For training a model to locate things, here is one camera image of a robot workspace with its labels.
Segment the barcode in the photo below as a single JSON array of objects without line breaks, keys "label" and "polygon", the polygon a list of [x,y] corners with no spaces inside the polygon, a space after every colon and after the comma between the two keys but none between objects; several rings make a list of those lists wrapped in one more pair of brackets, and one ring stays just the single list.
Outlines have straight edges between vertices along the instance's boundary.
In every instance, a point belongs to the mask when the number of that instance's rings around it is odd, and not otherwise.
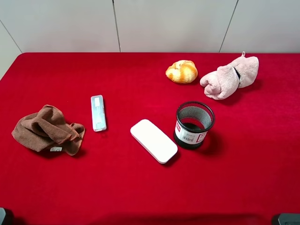
[{"label": "barcode", "polygon": [[193,142],[195,136],[194,135],[184,134],[184,136],[182,138],[185,139],[185,140],[187,140],[188,142]]}]

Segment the white rectangular box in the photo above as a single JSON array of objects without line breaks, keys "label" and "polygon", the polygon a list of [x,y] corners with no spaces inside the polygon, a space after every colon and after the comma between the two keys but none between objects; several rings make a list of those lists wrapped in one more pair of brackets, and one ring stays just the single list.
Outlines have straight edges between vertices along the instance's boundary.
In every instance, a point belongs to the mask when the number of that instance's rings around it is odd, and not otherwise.
[{"label": "white rectangular box", "polygon": [[166,163],[177,152],[177,145],[149,120],[135,124],[130,133],[159,163]]}]

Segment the white wall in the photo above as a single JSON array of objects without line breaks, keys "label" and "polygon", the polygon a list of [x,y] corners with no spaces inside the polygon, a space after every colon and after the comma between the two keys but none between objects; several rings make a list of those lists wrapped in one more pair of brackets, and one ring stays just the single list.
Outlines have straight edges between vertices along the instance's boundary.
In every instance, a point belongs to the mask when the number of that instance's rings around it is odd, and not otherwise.
[{"label": "white wall", "polygon": [[[300,0],[115,0],[114,6],[123,52],[300,52]],[[0,0],[0,20],[22,52],[119,51],[113,0]],[[3,64],[20,51],[1,26]]]},{"label": "white wall", "polygon": [[219,52],[237,0],[115,0],[122,52]]},{"label": "white wall", "polygon": [[20,53],[21,51],[0,22],[0,80]]},{"label": "white wall", "polygon": [[221,52],[300,52],[300,0],[239,0]]},{"label": "white wall", "polygon": [[0,0],[22,52],[118,52],[112,0]]}]

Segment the pink plush toy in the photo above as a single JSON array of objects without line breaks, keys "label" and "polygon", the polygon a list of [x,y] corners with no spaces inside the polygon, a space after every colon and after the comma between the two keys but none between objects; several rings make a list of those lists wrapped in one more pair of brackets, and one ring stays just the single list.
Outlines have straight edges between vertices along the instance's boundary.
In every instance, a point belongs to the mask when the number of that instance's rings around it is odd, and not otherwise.
[{"label": "pink plush toy", "polygon": [[258,59],[254,56],[245,57],[245,52],[227,66],[218,67],[201,78],[200,84],[205,87],[204,94],[215,100],[232,95],[238,88],[251,85],[258,72]]}]

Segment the black object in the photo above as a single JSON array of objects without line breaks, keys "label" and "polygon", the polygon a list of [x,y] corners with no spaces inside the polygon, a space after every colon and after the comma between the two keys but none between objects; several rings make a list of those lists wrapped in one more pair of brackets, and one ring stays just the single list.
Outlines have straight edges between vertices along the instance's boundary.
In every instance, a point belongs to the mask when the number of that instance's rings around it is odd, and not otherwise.
[{"label": "black object", "polygon": [[0,225],[12,225],[14,215],[11,210],[0,208]]},{"label": "black object", "polygon": [[300,214],[282,213],[272,219],[272,225],[300,225]]},{"label": "black object", "polygon": [[240,79],[240,74],[239,74],[239,72],[236,70],[236,68],[234,67],[234,70],[235,70],[235,72],[236,72],[236,75],[239,77],[239,79]]},{"label": "black object", "polygon": [[196,149],[203,144],[204,137],[215,122],[213,111],[201,102],[186,102],[176,112],[174,131],[176,143],[185,149]]}]

